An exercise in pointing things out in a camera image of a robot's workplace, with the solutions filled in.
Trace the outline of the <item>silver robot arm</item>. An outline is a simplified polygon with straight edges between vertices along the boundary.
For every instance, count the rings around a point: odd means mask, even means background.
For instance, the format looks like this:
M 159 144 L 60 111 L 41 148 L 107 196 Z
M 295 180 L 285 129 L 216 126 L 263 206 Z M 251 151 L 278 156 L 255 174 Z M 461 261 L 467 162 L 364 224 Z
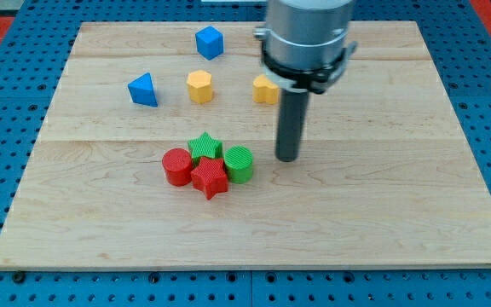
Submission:
M 264 73 L 281 89 L 322 94 L 344 74 L 355 0 L 268 0 L 261 42 Z

